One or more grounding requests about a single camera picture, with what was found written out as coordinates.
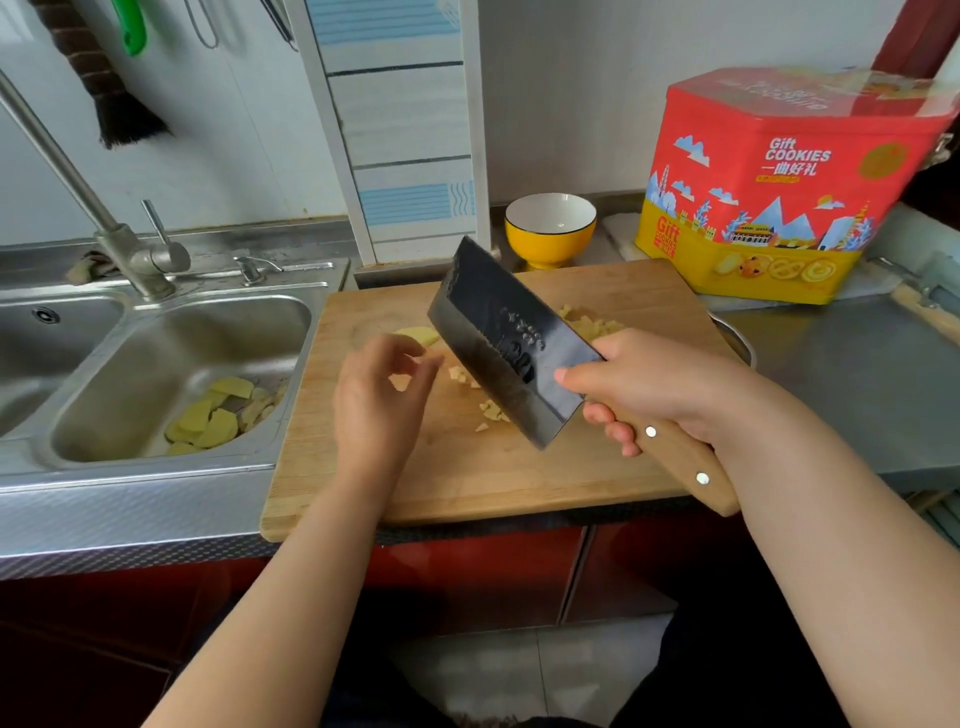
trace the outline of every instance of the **countertop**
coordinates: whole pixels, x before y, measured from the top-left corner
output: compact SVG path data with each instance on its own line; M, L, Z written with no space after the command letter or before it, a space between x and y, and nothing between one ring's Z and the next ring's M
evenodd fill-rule
M835 427L892 488L905 493L960 483L960 349L888 296L726 311L723 318L754 345L758 369ZM218 474L181 489L142 481L0 492L0 578L270 554L276 546L257 527L272 473ZM646 506L678 507L672 501ZM105 519L110 512L125 518ZM544 514L535 522L384 529L378 539L452 538L625 520L632 513L614 506Z

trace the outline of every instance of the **green utensil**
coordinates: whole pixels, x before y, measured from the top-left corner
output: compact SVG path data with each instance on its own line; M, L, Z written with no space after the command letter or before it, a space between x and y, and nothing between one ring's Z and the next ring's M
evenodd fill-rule
M147 46L147 26L137 0L113 0L113 9L123 31L123 47L128 56L138 56Z

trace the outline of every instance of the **person's left hand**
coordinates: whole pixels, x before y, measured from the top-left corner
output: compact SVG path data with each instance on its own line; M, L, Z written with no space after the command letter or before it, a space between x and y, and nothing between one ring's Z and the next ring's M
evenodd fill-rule
M444 361L413 358L424 354L409 336L378 334L347 357L333 394L337 473L351 487L373 489L384 504L417 443L426 398ZM390 381L394 374L411 376L405 391Z

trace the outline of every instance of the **hand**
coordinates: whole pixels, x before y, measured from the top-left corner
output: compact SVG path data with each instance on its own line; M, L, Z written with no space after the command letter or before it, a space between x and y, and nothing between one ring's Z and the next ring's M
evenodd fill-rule
M754 380L766 381L732 360L635 328L603 336L591 345L607 361L558 369L555 378L570 391L594 400L584 405L584 417L604 425L607 436L620 443L625 457L640 454L636 433L602 402L672 420L693 437L710 443L716 432L716 415L726 407L736 407L738 393Z
M409 336L374 336L347 357L333 393L338 476L374 489L384 505L417 443L426 398L444 361L413 358L424 354ZM405 391L390 381L394 374L411 376Z

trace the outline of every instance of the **person's right arm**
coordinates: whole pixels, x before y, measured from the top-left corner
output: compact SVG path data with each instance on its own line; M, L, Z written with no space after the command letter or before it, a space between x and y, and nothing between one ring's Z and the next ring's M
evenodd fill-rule
M853 725L960 724L960 552L820 418L736 362L628 329L608 361L557 372L595 402L678 422L713 445L744 521Z

